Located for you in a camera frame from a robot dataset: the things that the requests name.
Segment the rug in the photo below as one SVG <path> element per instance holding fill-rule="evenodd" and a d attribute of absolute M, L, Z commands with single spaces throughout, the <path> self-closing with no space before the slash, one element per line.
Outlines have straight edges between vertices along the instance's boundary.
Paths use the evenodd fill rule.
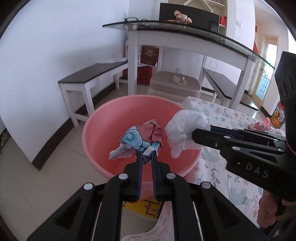
<path fill-rule="evenodd" d="M 148 219 L 158 220 L 164 202 L 158 202 L 155 199 L 140 200 L 138 202 L 123 202 L 122 207 L 133 213 L 144 216 Z"/>
<path fill-rule="evenodd" d="M 5 129 L 1 134 L 0 134 L 0 155 L 1 155 L 1 150 L 5 146 L 6 142 L 8 141 L 10 137 L 10 134 L 7 129 Z"/>

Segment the pink plastic basin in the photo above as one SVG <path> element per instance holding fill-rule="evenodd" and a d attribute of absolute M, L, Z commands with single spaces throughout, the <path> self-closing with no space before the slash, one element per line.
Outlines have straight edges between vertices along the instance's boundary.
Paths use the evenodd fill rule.
<path fill-rule="evenodd" d="M 82 133 L 84 152 L 94 168 L 110 179 L 122 173 L 126 164 L 136 161 L 135 156 L 109 160 L 110 151 L 118 148 L 118 141 L 128 128 L 155 119 L 163 129 L 163 147 L 158 161 L 169 164 L 172 172 L 184 177 L 197 163 L 200 150 L 184 150 L 179 158 L 172 158 L 164 131 L 167 123 L 181 109 L 173 102 L 149 95 L 111 100 L 96 109 L 87 120 Z M 151 164 L 148 164 L 143 166 L 140 199 L 153 196 Z"/>

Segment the crumpled cloth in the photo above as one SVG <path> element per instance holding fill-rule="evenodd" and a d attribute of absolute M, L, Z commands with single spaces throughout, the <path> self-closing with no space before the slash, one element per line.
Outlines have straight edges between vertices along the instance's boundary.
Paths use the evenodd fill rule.
<path fill-rule="evenodd" d="M 150 154 L 154 150 L 159 154 L 163 146 L 163 130 L 155 120 L 143 125 L 132 126 L 119 140 L 119 147 L 110 152 L 109 160 L 131 157 L 135 150 L 143 153 L 143 164 L 151 162 Z"/>

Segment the white table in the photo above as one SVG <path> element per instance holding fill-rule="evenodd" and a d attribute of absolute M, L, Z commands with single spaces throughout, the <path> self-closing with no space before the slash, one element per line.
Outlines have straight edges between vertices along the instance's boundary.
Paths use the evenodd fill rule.
<path fill-rule="evenodd" d="M 138 66 L 138 45 L 159 46 L 158 71 L 161 68 L 162 47 L 169 47 L 181 50 L 192 51 L 204 55 L 202 68 L 205 67 L 207 56 L 218 59 L 230 65 L 241 69 L 234 98 L 229 103 L 229 108 L 236 109 L 243 96 L 244 90 L 250 77 L 252 66 L 257 62 L 258 57 L 248 55 L 248 57 L 239 54 L 218 43 L 200 39 L 185 34 L 171 33 L 165 31 L 146 31 L 136 30 L 128 32 L 128 94 L 136 94 L 137 84 L 137 66 Z"/>

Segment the yellow mat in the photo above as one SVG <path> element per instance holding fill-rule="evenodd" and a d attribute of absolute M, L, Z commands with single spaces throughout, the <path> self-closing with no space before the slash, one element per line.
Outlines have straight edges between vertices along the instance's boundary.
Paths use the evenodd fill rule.
<path fill-rule="evenodd" d="M 164 202 L 155 199 L 140 200 L 138 202 L 123 202 L 123 208 L 147 218 L 158 220 Z"/>

